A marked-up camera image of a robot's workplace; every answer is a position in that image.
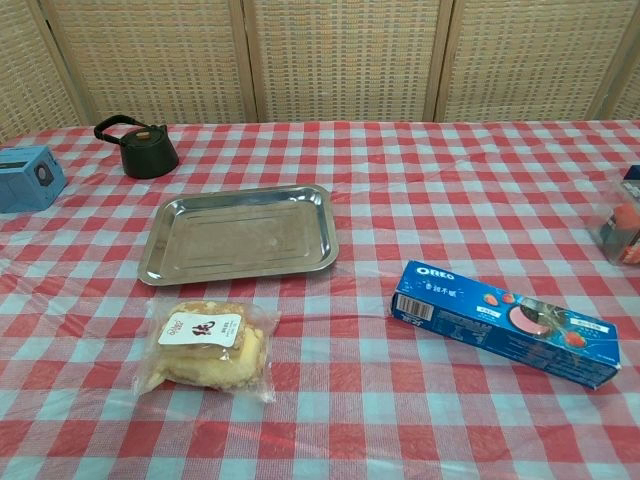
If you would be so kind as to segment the bagged bread with white label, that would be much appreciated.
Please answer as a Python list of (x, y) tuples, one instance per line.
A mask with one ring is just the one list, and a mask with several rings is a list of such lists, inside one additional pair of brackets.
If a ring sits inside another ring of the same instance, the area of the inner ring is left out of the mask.
[(270, 350), (281, 314), (251, 303), (152, 299), (133, 388), (166, 381), (274, 400)]

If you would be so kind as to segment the stainless steel rectangular tray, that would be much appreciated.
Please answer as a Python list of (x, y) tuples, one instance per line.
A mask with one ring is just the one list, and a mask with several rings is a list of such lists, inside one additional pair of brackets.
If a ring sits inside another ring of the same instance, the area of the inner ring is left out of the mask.
[(162, 204), (137, 276), (150, 286), (320, 271), (339, 253), (329, 192), (289, 185)]

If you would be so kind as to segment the red white checkered tablecloth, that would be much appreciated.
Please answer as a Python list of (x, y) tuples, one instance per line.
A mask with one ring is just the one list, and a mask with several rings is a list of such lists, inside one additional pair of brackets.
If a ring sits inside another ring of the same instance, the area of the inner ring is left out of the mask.
[[(0, 480), (640, 480), (640, 268), (586, 222), (640, 163), (640, 120), (175, 125), (172, 174), (126, 177), (89, 127), (21, 136), (68, 179), (0, 215)], [(137, 265), (180, 193), (315, 183), (339, 255), (314, 275), (156, 290)], [(621, 370), (584, 389), (398, 322), (408, 260), (616, 324)], [(147, 301), (282, 314), (275, 401), (166, 383), (136, 397)]]

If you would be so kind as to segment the woven bamboo folding screen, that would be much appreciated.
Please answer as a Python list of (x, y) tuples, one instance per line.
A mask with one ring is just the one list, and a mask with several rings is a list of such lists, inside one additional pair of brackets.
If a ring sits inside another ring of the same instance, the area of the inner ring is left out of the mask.
[(0, 0), (0, 142), (113, 114), (640, 120), (640, 0)]

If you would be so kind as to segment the black cast iron teapot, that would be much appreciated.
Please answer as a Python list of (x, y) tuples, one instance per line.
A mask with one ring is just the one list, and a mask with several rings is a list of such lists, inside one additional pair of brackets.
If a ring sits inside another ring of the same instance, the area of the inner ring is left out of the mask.
[[(122, 137), (106, 132), (117, 124), (137, 126)], [(152, 179), (174, 170), (178, 154), (166, 125), (146, 125), (126, 115), (113, 115), (94, 127), (94, 136), (119, 146), (124, 173), (134, 179)]]

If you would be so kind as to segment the blue Oreo cookie box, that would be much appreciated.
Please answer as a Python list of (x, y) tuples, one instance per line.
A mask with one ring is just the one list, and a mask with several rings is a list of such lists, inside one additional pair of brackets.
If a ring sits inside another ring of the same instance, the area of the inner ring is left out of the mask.
[(621, 368), (613, 324), (418, 261), (405, 267), (391, 313), (592, 389)]

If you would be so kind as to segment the light blue cardboard box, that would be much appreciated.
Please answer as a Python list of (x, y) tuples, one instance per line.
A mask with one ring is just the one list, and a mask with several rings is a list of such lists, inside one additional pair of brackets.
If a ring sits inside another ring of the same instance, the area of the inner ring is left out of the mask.
[(66, 176), (49, 147), (0, 150), (0, 213), (45, 210), (66, 185)]

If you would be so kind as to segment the clear plastic snack package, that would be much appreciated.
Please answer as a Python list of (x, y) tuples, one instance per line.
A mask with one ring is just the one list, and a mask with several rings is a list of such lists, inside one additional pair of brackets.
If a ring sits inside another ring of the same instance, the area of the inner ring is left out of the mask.
[(588, 230), (610, 263), (640, 266), (640, 164), (604, 185)]

